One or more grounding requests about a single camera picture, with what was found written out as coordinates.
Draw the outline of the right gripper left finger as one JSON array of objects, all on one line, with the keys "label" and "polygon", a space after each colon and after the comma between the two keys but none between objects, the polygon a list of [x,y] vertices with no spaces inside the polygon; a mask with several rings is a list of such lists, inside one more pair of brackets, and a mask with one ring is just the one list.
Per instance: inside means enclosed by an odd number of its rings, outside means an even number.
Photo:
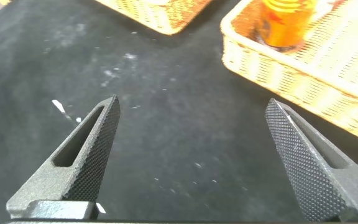
[{"label": "right gripper left finger", "polygon": [[121,114],[116,95],[99,102],[7,201],[11,218],[36,200],[95,202]]}]

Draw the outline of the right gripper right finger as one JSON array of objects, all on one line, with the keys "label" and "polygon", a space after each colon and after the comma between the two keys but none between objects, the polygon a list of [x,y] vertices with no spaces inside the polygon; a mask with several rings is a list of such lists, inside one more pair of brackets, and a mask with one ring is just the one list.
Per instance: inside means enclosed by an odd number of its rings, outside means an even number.
[{"label": "right gripper right finger", "polygon": [[274,98],[265,120],[305,218],[358,222],[358,165]]}]

